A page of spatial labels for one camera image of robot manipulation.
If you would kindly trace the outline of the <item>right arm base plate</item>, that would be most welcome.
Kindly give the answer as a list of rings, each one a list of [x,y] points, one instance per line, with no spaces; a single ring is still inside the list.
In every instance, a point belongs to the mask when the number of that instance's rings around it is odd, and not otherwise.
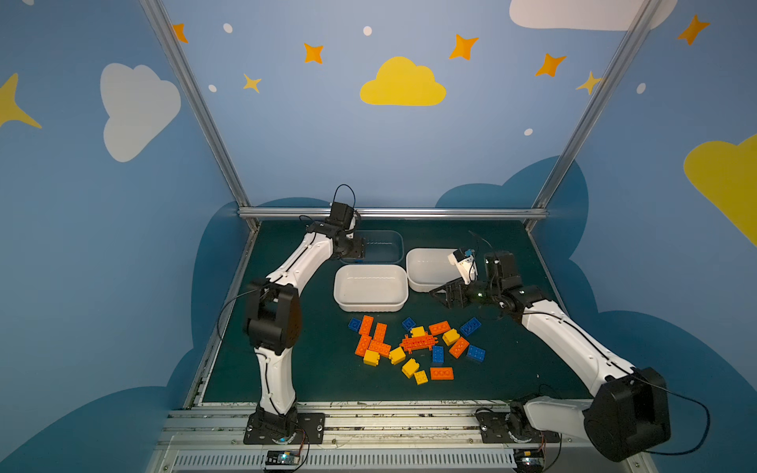
[[[537,431],[522,414],[480,408],[474,412],[484,443],[547,443],[557,445],[560,436],[550,431]]]

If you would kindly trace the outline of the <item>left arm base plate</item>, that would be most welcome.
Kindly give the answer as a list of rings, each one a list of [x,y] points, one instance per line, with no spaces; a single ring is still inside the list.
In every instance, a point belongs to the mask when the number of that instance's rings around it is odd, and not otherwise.
[[[289,445],[290,443],[323,442],[325,415],[298,413],[297,417],[253,413],[248,418],[242,442],[245,445]]]

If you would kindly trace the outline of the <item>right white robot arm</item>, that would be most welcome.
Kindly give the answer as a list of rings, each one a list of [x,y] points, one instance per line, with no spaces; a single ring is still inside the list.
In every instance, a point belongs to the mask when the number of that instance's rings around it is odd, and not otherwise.
[[[541,339],[582,381],[591,398],[538,395],[514,403],[505,419],[517,443],[550,431],[589,441],[605,458],[620,462],[671,437],[666,381],[640,370],[583,330],[537,286],[524,285],[514,254],[489,252],[479,279],[472,253],[449,250],[459,277],[431,291],[447,307],[494,305]]]

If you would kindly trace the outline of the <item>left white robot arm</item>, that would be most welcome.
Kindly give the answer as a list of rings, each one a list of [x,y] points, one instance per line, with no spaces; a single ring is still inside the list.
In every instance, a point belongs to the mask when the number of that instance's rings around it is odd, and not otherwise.
[[[258,361],[259,406],[265,414],[283,417],[295,408],[292,352],[303,328],[301,295],[325,262],[364,252],[364,244],[354,237],[357,227],[356,217],[342,224],[331,219],[311,223],[278,268],[250,283],[242,330]]]

